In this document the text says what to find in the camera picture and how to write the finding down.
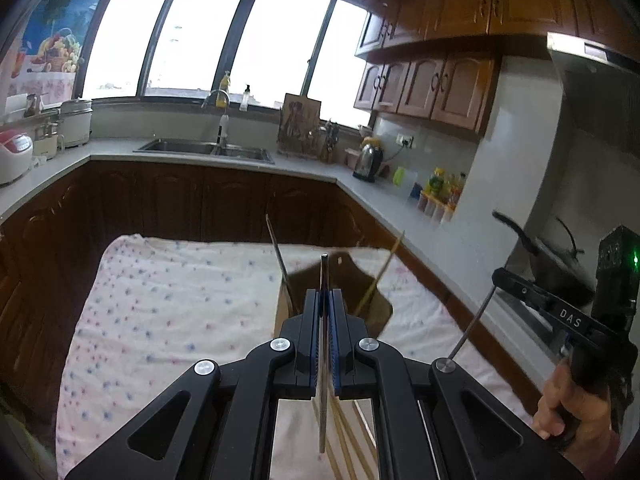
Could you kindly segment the right hand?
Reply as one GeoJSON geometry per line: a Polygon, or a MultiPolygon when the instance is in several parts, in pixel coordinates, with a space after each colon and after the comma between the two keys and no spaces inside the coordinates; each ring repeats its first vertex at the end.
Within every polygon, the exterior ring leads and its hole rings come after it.
{"type": "Polygon", "coordinates": [[[564,359],[544,384],[533,417],[532,429],[539,437],[557,437],[565,430],[560,408],[564,408],[579,422],[574,440],[563,455],[578,469],[586,471],[603,456],[611,442],[610,394],[608,390],[592,394],[576,385],[567,359],[564,359]]]}

